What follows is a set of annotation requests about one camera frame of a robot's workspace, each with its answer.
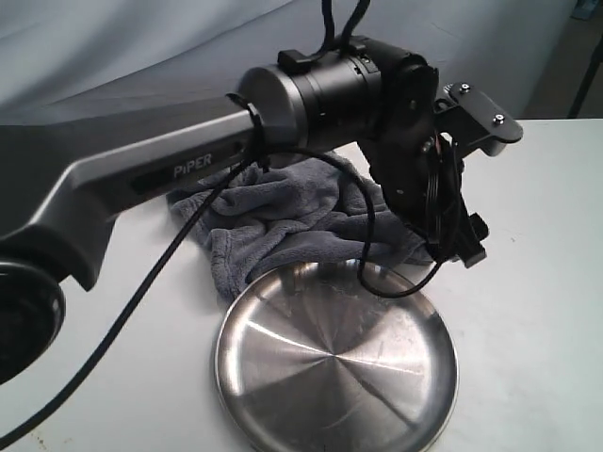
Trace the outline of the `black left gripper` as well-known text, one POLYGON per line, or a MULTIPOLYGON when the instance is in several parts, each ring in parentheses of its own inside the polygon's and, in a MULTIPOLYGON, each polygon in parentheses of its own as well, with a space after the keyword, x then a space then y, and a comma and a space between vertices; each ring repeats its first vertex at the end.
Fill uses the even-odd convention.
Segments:
POLYGON ((390 211, 421 237, 430 257, 470 268, 486 258, 488 226, 470 214, 461 193, 463 160, 455 143, 434 134, 415 146, 373 139, 362 153, 390 211))

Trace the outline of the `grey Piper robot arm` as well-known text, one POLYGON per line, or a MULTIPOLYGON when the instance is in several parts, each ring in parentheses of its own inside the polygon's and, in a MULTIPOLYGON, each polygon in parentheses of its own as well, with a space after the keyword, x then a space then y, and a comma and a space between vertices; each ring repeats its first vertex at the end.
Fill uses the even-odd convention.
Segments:
POLYGON ((59 285, 92 288, 121 212, 277 149, 326 152, 357 142, 393 212, 435 259, 473 266, 488 230, 457 194, 464 150, 439 134, 438 71, 373 40, 320 56, 283 51, 209 100, 1 129, 1 378, 55 339, 59 285))

